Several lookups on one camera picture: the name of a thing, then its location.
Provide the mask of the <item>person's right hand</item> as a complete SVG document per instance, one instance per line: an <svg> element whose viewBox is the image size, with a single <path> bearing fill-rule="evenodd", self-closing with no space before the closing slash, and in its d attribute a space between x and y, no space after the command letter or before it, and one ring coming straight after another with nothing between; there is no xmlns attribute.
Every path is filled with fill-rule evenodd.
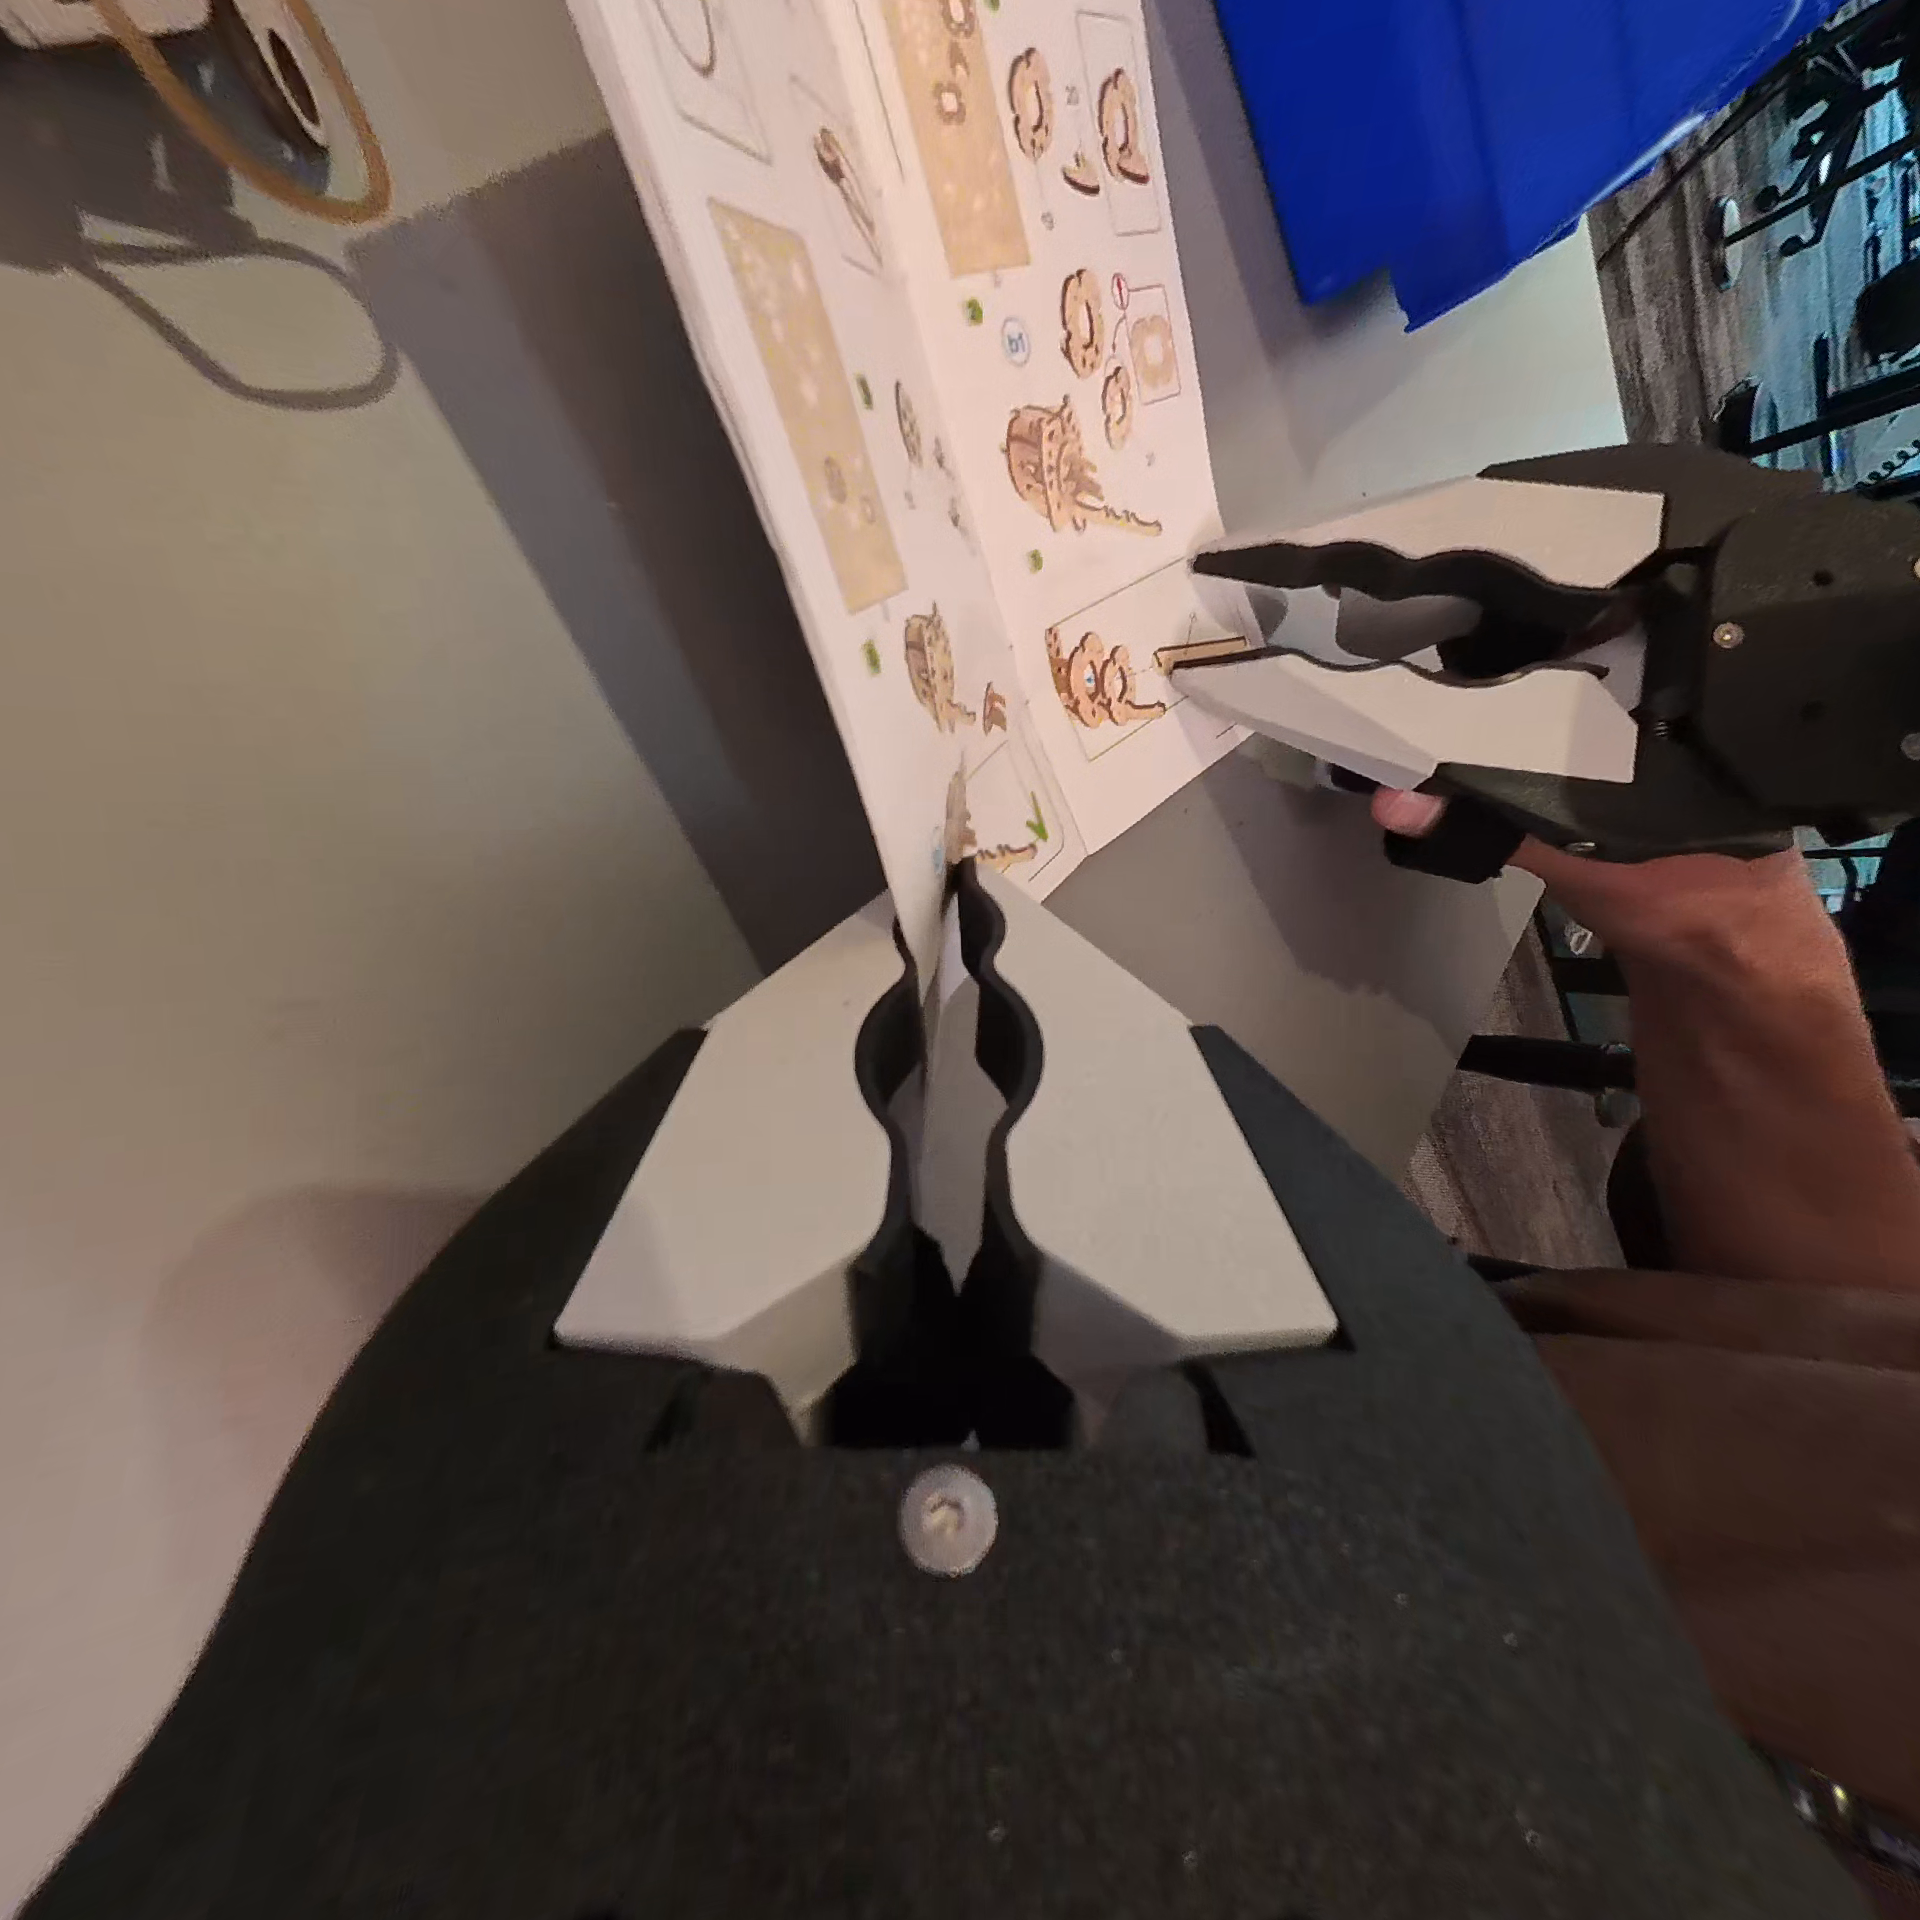
<svg viewBox="0 0 1920 1920"><path fill-rule="evenodd" d="M1621 953L1651 947L1662 930L1662 900L1635 869L1556 847L1476 799L1380 785L1372 816L1396 869L1464 886L1508 872L1533 875L1575 923Z"/></svg>

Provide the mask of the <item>small wooden model assembly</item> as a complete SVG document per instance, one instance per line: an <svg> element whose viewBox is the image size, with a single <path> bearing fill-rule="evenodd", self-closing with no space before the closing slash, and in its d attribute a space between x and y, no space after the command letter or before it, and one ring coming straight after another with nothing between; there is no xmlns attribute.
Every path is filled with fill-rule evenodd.
<svg viewBox="0 0 1920 1920"><path fill-rule="evenodd" d="M296 154L329 151L322 74L288 4L125 3L123 11L197 92L214 100L221 87L243 87ZM116 49L97 4L85 3L3 3L3 36L6 49L28 54Z"/></svg>

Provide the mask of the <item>white instruction booklet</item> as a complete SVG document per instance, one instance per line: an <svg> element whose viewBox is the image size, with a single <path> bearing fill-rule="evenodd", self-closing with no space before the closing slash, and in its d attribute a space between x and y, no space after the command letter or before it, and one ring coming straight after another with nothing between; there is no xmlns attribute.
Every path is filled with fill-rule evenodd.
<svg viewBox="0 0 1920 1920"><path fill-rule="evenodd" d="M568 9L928 994L1247 737L1141 4Z"/></svg>

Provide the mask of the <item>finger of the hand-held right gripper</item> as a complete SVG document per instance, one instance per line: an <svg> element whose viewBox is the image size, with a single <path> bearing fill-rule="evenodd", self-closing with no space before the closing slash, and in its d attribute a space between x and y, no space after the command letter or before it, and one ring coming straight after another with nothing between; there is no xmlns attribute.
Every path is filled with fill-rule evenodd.
<svg viewBox="0 0 1920 1920"><path fill-rule="evenodd" d="M1421 785L1443 767L1630 780L1643 619L1525 627L1518 666L1447 667L1439 646L1491 636L1490 619L1454 595L1292 589L1269 646L1173 663L1167 681L1228 725L1380 785Z"/></svg>
<svg viewBox="0 0 1920 1920"><path fill-rule="evenodd" d="M1572 659L1620 618L1662 546L1657 493L1465 475L1314 524L1235 534L1188 567L1278 599L1273 643L1336 666L1496 679Z"/></svg>

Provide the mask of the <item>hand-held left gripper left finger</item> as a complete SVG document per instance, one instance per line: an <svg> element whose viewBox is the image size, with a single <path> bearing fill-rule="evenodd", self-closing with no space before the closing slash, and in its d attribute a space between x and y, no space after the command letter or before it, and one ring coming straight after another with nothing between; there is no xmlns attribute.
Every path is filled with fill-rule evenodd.
<svg viewBox="0 0 1920 1920"><path fill-rule="evenodd" d="M851 1279L896 1165L858 1035L908 979L873 900L707 1021L557 1344L758 1376L814 1413L858 1356Z"/></svg>

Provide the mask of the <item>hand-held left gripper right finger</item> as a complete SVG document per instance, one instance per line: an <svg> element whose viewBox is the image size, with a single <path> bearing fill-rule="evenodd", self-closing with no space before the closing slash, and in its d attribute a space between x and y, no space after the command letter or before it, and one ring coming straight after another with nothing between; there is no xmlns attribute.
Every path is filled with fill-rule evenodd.
<svg viewBox="0 0 1920 1920"><path fill-rule="evenodd" d="M1329 1346L1337 1317L1198 1030L997 869L955 875L1001 1095L961 1304L1074 1413L1192 1360Z"/></svg>

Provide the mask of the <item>person's right forearm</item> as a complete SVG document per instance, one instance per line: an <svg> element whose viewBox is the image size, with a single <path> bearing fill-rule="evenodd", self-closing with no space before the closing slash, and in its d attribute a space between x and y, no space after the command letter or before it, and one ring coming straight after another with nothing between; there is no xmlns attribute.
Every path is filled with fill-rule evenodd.
<svg viewBox="0 0 1920 1920"><path fill-rule="evenodd" d="M1602 867L1673 1261L1915 1295L1918 1168L1841 936L1794 851Z"/></svg>

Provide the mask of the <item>black office chairs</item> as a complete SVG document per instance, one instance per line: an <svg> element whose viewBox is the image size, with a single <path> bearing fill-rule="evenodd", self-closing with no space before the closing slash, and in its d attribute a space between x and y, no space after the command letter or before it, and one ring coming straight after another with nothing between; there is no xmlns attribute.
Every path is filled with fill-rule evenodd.
<svg viewBox="0 0 1920 1920"><path fill-rule="evenodd" d="M1918 494L1918 4L1849 4L1727 119L1708 217L1740 308L1709 441L1832 493Z"/></svg>

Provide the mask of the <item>person's brown pants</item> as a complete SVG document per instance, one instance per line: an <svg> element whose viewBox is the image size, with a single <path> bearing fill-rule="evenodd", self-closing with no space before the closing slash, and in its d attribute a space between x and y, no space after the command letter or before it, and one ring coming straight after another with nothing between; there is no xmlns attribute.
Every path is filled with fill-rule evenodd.
<svg viewBox="0 0 1920 1920"><path fill-rule="evenodd" d="M1496 1295L1586 1426L1723 1712L1915 1823L1915 1292L1576 1268Z"/></svg>

